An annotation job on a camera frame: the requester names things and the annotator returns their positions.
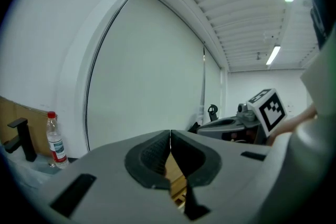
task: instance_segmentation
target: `roller blind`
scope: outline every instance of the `roller blind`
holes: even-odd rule
[[[208,108],[214,104],[219,108],[221,106],[221,70],[209,51],[205,49],[205,98],[204,98],[204,117],[203,124],[210,122]]]
[[[200,106],[203,44],[158,0],[129,0],[99,51],[88,95],[90,149],[187,130]]]

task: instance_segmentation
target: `ceiling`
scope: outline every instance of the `ceiling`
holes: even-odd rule
[[[193,0],[212,26],[230,72],[306,68],[318,53],[312,0]],[[281,50],[271,66],[274,45]]]

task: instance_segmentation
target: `water bottle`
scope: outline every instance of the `water bottle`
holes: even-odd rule
[[[61,135],[58,132],[56,113],[54,111],[48,112],[47,138],[56,166],[61,169],[67,167],[69,161],[64,151]]]

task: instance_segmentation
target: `red bottle cap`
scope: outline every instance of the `red bottle cap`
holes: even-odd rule
[[[48,112],[48,118],[49,119],[54,119],[56,118],[56,113],[54,111],[49,111]]]

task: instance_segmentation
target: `cardboard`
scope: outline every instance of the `cardboard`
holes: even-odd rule
[[[31,109],[2,97],[0,97],[1,143],[3,144],[9,141],[17,135],[17,129],[12,129],[8,127],[7,124],[19,118],[26,118],[28,120],[30,138],[32,139],[35,152],[45,156],[51,156],[46,135],[47,112]]]
[[[169,155],[166,161],[165,169],[165,177],[169,179],[171,183],[170,195],[175,200],[178,198],[179,194],[186,192],[187,180],[185,179],[172,154]]]

